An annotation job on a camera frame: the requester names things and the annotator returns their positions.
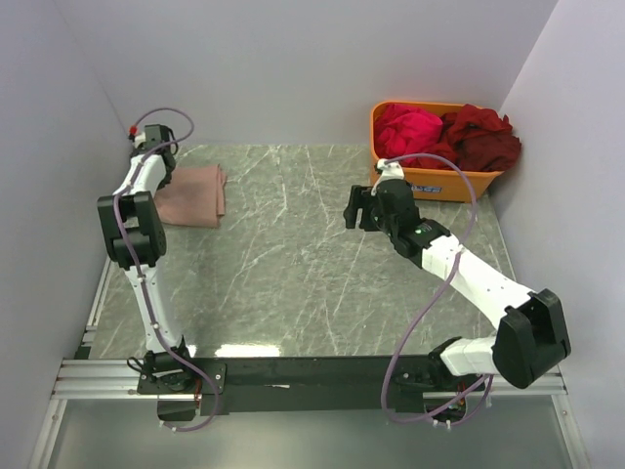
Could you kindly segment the dusty pink printed t-shirt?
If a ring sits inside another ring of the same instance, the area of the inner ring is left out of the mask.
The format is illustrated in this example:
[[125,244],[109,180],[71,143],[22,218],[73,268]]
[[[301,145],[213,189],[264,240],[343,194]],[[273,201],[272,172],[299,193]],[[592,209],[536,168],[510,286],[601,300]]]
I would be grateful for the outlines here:
[[226,215],[227,175],[219,165],[177,167],[171,182],[156,192],[160,221],[167,225],[217,229]]

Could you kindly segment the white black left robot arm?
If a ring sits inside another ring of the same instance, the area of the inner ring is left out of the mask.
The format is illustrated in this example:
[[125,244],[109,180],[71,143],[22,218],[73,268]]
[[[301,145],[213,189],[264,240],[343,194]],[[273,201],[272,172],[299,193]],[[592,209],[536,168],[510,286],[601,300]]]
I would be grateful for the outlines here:
[[170,175],[162,155],[136,150],[123,183],[100,197],[97,209],[107,255],[129,280],[145,330],[144,358],[127,364],[143,384],[182,393],[194,383],[195,369],[183,360],[189,359],[188,349],[163,285],[167,241],[153,200]]

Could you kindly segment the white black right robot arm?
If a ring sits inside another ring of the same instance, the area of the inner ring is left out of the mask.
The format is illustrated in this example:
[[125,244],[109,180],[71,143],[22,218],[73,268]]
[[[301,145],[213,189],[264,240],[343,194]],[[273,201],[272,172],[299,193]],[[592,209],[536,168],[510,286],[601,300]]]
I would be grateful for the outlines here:
[[352,187],[344,220],[349,229],[386,235],[401,257],[447,281],[495,328],[492,337],[452,338],[430,352],[429,378],[437,388],[449,390],[466,375],[498,374],[525,389],[569,356],[560,298],[505,277],[449,229],[422,217],[405,181]]

